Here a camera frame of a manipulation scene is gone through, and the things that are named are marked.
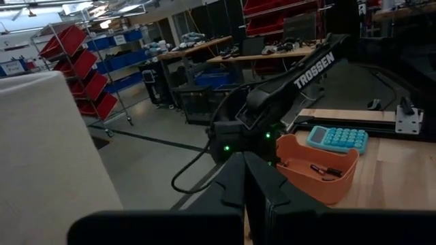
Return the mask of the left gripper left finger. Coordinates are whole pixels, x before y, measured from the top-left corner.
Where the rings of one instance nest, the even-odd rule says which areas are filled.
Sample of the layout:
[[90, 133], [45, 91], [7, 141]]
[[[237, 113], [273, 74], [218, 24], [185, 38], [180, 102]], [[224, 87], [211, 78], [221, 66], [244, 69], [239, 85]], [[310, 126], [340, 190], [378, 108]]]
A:
[[183, 210], [102, 211], [78, 219], [67, 243], [243, 244], [245, 158], [233, 154], [211, 185]]

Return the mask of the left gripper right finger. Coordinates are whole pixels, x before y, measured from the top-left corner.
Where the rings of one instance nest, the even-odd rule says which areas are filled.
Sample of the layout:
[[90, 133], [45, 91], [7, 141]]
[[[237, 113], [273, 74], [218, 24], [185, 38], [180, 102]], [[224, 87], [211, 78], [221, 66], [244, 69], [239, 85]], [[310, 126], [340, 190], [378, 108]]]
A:
[[329, 208], [252, 152], [245, 205], [254, 244], [434, 244], [435, 212]]

